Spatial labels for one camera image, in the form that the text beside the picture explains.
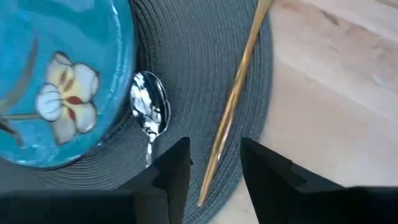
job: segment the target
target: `gold chopstick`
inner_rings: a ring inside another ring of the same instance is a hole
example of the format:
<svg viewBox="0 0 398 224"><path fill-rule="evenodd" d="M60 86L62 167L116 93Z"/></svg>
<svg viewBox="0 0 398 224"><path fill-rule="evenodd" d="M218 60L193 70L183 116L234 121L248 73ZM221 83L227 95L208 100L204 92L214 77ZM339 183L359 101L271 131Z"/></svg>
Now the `gold chopstick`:
<svg viewBox="0 0 398 224"><path fill-rule="evenodd" d="M220 159L221 153L223 152L225 141L229 133L229 128L231 127L236 107L238 105L239 98L243 90L244 81L247 76L246 74L250 63L250 58L253 52L253 48L256 43L257 36L261 28L261 24L270 6L272 5L272 2L273 0L258 1L248 42L246 43L246 48L244 49L243 52L242 61L238 68L238 71L236 72L234 85L231 90L231 93L229 94L229 98L224 109L223 117L221 119L220 125L218 126L216 139L214 141L213 148L211 149L209 163L207 165L206 174L203 179L203 183L200 190L200 196L198 201L199 207L201 207L205 202L211 181L213 180L213 177L215 175L217 164Z"/></svg>

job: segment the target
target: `blue bowl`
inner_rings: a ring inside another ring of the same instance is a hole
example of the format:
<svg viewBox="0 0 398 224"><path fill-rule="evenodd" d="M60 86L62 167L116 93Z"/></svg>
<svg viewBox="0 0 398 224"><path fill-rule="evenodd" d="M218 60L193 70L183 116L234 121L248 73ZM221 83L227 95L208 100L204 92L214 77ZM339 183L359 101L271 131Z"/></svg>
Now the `blue bowl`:
<svg viewBox="0 0 398 224"><path fill-rule="evenodd" d="M128 0L0 1L1 157L59 167L98 143L134 70L131 10Z"/></svg>

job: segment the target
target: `black object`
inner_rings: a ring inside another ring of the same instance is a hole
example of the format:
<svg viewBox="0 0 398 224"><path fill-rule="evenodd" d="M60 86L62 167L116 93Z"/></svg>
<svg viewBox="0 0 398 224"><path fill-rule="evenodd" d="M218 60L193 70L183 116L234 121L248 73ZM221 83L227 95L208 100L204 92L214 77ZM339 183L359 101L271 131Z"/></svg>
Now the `black object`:
<svg viewBox="0 0 398 224"><path fill-rule="evenodd" d="M117 190L0 194L0 223L181 224L190 179L189 145L189 138L182 138Z"/></svg>
<svg viewBox="0 0 398 224"><path fill-rule="evenodd" d="M243 175L260 223L398 223L398 188L344 188L244 138Z"/></svg>

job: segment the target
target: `flower petal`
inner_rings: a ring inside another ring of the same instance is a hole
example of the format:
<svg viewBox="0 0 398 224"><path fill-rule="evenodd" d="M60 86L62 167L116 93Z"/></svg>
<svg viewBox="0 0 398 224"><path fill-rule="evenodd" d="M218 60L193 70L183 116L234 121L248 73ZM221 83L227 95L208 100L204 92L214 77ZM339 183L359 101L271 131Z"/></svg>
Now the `flower petal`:
<svg viewBox="0 0 398 224"><path fill-rule="evenodd" d="M69 91L70 88L72 88L73 84L75 82L75 79L69 79L69 81L67 82L67 84L65 85L65 88L63 89L64 91Z"/></svg>
<svg viewBox="0 0 398 224"><path fill-rule="evenodd" d="M83 63L72 66L75 82L69 91L63 93L65 98L70 96L79 97L82 102L89 102L98 90L99 80L96 71Z"/></svg>
<svg viewBox="0 0 398 224"><path fill-rule="evenodd" d="M91 103L68 105L75 112L76 128L80 133L91 131L96 125L96 111Z"/></svg>
<svg viewBox="0 0 398 224"><path fill-rule="evenodd" d="M63 107L62 116L52 123L57 145L62 145L70 141L76 133L75 123L70 119L67 109L67 107Z"/></svg>
<svg viewBox="0 0 398 224"><path fill-rule="evenodd" d="M46 84L35 101L36 111L47 121L55 121L62 115L61 96L53 84Z"/></svg>
<svg viewBox="0 0 398 224"><path fill-rule="evenodd" d="M77 97L77 96L69 96L66 101L68 103L70 103L71 105L79 105L79 104L83 104L82 100Z"/></svg>
<svg viewBox="0 0 398 224"><path fill-rule="evenodd" d="M64 85L65 81L73 79L71 65L64 53L55 53L47 67L46 82L53 85Z"/></svg>

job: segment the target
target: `flower stem design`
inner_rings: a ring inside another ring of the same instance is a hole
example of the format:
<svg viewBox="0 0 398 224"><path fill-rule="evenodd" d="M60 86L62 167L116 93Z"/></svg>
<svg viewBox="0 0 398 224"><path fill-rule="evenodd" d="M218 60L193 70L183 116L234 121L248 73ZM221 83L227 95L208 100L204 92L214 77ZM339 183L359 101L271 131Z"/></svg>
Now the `flower stem design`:
<svg viewBox="0 0 398 224"><path fill-rule="evenodd" d="M34 114L11 114L11 115L2 115L2 118L8 121L18 121L25 119L40 119L41 116L37 113Z"/></svg>

